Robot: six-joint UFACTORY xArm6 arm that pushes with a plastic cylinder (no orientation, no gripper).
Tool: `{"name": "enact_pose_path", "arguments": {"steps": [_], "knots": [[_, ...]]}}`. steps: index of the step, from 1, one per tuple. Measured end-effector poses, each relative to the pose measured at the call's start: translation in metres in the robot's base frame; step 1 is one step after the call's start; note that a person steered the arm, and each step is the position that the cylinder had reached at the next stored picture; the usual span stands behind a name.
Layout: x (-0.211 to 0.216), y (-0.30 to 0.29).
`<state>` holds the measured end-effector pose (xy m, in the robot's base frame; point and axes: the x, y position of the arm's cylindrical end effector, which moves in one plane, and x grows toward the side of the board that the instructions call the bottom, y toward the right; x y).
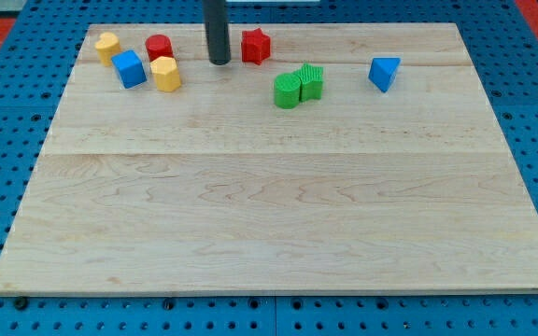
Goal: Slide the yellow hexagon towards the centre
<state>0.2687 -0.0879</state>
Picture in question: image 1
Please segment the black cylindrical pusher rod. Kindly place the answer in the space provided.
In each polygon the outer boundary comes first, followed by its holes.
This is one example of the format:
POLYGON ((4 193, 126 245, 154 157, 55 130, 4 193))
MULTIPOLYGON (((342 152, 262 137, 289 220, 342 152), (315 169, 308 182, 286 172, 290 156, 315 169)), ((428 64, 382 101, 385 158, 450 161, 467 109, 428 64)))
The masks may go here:
POLYGON ((226 1, 203 0, 203 15, 209 61, 225 65, 231 60, 226 1))

